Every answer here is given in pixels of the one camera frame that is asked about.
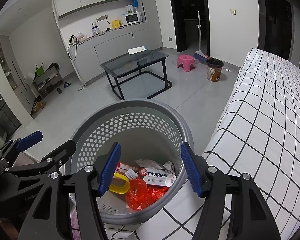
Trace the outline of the red plastic bag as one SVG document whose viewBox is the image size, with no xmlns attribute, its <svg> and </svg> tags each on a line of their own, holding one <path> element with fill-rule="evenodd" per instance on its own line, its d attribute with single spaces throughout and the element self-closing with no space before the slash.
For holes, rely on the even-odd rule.
<svg viewBox="0 0 300 240">
<path fill-rule="evenodd" d="M 125 200 L 131 209 L 141 211 L 158 201 L 168 190 L 169 187 L 147 185 L 143 179 L 135 178 L 130 181 Z"/>
</svg>

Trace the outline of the red toothpaste box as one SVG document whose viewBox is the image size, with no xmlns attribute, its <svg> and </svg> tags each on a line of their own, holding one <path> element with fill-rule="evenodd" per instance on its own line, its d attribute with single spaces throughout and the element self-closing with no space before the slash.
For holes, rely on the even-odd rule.
<svg viewBox="0 0 300 240">
<path fill-rule="evenodd" d="M 115 173 L 121 174 L 123 176 L 126 176 L 129 178 L 129 180 L 135 179 L 138 177 L 138 166 L 128 165 L 124 163 L 118 163 Z"/>
</svg>

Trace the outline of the grey perforated laundry basket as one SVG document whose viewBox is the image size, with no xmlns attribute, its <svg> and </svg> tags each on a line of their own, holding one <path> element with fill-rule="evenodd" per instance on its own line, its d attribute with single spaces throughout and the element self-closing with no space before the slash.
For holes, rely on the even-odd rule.
<svg viewBox="0 0 300 240">
<path fill-rule="evenodd" d="M 159 164 L 171 161 L 177 177 L 168 192 L 142 211 L 132 210 L 123 197 L 106 192 L 97 198 L 103 222 L 116 225 L 143 223 L 156 215 L 182 188 L 187 174 L 181 159 L 183 142 L 193 147 L 193 137 L 183 117 L 172 107 L 150 99 L 123 100 L 104 107 L 87 118 L 71 138 L 76 152 L 64 166 L 72 174 L 121 145 L 120 162 L 135 164 L 149 159 Z"/>
</svg>

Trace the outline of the shoe rack with shoes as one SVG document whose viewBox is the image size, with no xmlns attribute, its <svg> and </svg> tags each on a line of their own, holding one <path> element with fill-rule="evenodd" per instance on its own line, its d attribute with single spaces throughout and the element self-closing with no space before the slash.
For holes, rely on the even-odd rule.
<svg viewBox="0 0 300 240">
<path fill-rule="evenodd" d="M 47 70 L 36 66 L 36 73 L 32 84 L 42 98 L 48 96 L 55 89 L 61 94 L 62 90 L 59 88 L 61 84 L 63 84 L 64 88 L 71 86 L 71 83 L 64 81 L 59 70 L 60 66 L 57 63 L 50 64 Z"/>
</svg>

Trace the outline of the white black checked bed cover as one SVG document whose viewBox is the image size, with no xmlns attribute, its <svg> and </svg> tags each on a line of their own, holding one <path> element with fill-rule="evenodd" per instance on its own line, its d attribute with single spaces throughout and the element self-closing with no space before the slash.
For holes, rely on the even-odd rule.
<svg viewBox="0 0 300 240">
<path fill-rule="evenodd" d="M 226 174 L 251 175 L 282 239 L 300 231 L 300 69 L 252 48 L 240 67 L 225 66 L 176 111 L 194 152 Z"/>
</svg>

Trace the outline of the black glass coffee table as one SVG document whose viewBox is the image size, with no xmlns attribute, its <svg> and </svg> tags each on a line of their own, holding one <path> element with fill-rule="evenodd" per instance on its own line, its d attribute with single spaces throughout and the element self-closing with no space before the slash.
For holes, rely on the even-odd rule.
<svg viewBox="0 0 300 240">
<path fill-rule="evenodd" d="M 119 100 L 125 100 L 121 85 L 134 78 L 148 74 L 162 81 L 164 83 L 164 87 L 161 90 L 147 96 L 147 98 L 152 99 L 155 96 L 169 90 L 173 86 L 172 82 L 167 78 L 167 58 L 167 54 L 157 50 L 146 50 L 132 55 L 126 53 L 102 63 L 101 68 L 106 74 L 112 92 Z M 145 70 L 147 67 L 156 63 L 161 63 L 163 76 L 155 74 L 149 70 Z"/>
</svg>

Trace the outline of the brown patterned waste bin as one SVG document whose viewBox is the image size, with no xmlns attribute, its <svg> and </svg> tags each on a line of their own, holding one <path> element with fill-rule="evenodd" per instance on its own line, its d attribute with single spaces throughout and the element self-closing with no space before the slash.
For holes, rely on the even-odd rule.
<svg viewBox="0 0 300 240">
<path fill-rule="evenodd" d="M 219 59 L 209 58 L 206 61 L 207 65 L 207 79 L 211 82 L 218 82 L 221 77 L 224 63 Z"/>
</svg>

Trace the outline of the pink plastic stool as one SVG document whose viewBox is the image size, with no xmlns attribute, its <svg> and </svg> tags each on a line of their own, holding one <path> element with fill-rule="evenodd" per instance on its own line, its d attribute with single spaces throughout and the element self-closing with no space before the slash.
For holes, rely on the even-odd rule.
<svg viewBox="0 0 300 240">
<path fill-rule="evenodd" d="M 183 68 L 185 72 L 190 72 L 193 69 L 196 69 L 196 63 L 194 57 L 190 55 L 179 55 L 177 60 L 177 67 Z"/>
</svg>

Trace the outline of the broom with blue dustpan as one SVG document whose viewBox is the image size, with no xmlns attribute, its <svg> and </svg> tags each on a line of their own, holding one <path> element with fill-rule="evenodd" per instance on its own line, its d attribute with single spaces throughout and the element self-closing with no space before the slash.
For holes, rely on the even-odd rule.
<svg viewBox="0 0 300 240">
<path fill-rule="evenodd" d="M 197 59 L 200 63 L 206 63 L 209 57 L 202 52 L 202 33 L 201 33 L 201 20 L 200 20 L 200 12 L 197 12 L 198 15 L 198 42 L 199 49 L 195 51 L 194 58 Z"/>
</svg>

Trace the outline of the clear purple-label bottle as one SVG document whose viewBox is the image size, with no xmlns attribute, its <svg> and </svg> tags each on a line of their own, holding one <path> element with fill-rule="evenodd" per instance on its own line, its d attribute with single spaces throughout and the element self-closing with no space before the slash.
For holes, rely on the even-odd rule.
<svg viewBox="0 0 300 240">
<path fill-rule="evenodd" d="M 98 27 L 98 25 L 97 25 L 96 22 L 93 22 L 93 23 L 92 23 L 92 28 L 91 28 L 91 30 L 92 30 L 92 33 L 93 33 L 94 36 L 95 36 L 95 35 L 98 35 L 98 34 L 100 33 L 99 27 Z"/>
</svg>

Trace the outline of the grey kitchen cabinet counter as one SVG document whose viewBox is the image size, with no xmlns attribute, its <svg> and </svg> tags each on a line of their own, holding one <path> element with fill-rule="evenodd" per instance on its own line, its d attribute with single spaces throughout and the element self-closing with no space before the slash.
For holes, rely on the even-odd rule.
<svg viewBox="0 0 300 240">
<path fill-rule="evenodd" d="M 101 64 L 134 47 L 162 47 L 155 0 L 138 0 L 141 23 L 113 29 L 111 22 L 133 12 L 131 0 L 52 0 L 53 12 L 74 70 L 86 86 L 103 74 Z M 100 33 L 93 35 L 92 23 Z"/>
</svg>

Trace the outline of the yellow container on counter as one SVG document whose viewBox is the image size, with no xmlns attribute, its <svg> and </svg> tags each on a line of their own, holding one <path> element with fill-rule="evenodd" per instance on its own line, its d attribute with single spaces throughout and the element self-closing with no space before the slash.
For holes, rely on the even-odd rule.
<svg viewBox="0 0 300 240">
<path fill-rule="evenodd" d="M 120 28 L 121 27 L 121 22 L 120 20 L 113 20 L 111 22 L 111 26 L 113 29 L 117 29 L 117 28 Z"/>
</svg>

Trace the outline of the white microwave oven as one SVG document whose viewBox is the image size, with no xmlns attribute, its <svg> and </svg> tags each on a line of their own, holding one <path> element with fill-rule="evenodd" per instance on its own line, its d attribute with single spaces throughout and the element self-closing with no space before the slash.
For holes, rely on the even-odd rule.
<svg viewBox="0 0 300 240">
<path fill-rule="evenodd" d="M 141 23 L 143 21 L 141 12 L 131 12 L 121 16 L 121 25 Z"/>
</svg>

